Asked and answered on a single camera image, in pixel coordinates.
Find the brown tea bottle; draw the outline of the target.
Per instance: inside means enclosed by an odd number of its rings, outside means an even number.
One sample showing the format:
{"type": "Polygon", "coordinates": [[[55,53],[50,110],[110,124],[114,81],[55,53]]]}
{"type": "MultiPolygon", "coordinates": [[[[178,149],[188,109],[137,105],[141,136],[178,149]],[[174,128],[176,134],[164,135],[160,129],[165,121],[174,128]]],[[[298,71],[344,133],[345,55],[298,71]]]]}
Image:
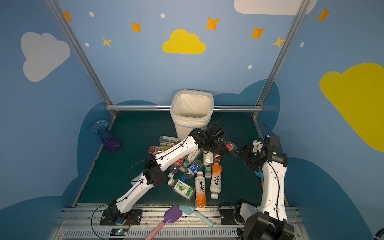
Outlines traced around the brown tea bottle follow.
{"type": "Polygon", "coordinates": [[[223,155],[214,154],[214,163],[219,164],[223,155]]]}

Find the small clear red label bottle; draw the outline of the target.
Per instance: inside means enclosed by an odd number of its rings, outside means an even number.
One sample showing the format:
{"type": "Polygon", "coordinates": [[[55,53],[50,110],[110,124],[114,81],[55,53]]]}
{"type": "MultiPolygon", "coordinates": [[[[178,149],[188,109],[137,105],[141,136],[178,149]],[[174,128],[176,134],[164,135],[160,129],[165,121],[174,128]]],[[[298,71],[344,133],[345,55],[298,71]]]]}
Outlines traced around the small clear red label bottle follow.
{"type": "Polygon", "coordinates": [[[225,149],[231,153],[234,157],[238,157],[239,147],[231,141],[224,141],[225,149]]]}

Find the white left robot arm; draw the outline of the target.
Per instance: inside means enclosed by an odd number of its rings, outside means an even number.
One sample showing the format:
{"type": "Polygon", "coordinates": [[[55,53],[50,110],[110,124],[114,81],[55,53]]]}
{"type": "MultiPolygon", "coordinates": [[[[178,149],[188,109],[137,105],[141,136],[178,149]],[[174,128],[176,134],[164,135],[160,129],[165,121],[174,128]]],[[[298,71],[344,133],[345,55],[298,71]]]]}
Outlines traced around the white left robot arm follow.
{"type": "Polygon", "coordinates": [[[193,129],[184,140],[165,152],[156,155],[148,154],[143,174],[122,197],[109,204],[103,211],[100,224],[102,226],[124,225],[128,212],[135,203],[146,192],[167,179],[165,171],[171,165],[181,157],[197,150],[220,154],[224,147],[224,135],[225,131],[218,124],[214,124],[206,130],[197,128],[193,129]]]}

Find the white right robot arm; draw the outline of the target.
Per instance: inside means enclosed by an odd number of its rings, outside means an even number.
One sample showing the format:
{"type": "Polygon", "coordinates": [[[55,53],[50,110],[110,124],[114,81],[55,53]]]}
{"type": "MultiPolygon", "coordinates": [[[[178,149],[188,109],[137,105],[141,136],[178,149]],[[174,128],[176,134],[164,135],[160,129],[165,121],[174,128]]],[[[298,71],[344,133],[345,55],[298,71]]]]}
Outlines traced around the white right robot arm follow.
{"type": "Polygon", "coordinates": [[[244,240],[292,240],[295,228],[288,223],[284,202],[284,181],[288,157],[278,147],[263,144],[254,152],[243,147],[239,151],[249,166],[261,170],[264,188],[260,207],[239,202],[237,211],[244,220],[244,240]]]}

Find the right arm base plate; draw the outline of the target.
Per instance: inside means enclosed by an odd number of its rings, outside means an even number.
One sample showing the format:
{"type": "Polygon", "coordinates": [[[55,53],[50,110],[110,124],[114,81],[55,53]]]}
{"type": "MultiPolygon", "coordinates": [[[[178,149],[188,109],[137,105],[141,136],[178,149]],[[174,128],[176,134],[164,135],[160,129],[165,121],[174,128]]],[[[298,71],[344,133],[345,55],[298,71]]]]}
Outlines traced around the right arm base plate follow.
{"type": "Polygon", "coordinates": [[[220,209],[221,225],[243,225],[235,216],[233,209],[220,209]]]}

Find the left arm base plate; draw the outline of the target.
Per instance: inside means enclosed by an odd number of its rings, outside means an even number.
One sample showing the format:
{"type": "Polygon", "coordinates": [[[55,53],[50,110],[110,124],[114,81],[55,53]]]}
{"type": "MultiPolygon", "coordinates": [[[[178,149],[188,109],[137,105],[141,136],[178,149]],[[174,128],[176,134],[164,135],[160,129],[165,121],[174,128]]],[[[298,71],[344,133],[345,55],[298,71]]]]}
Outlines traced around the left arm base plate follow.
{"type": "Polygon", "coordinates": [[[100,225],[101,226],[138,226],[141,223],[143,211],[130,210],[121,214],[119,211],[106,209],[103,211],[100,225]]]}

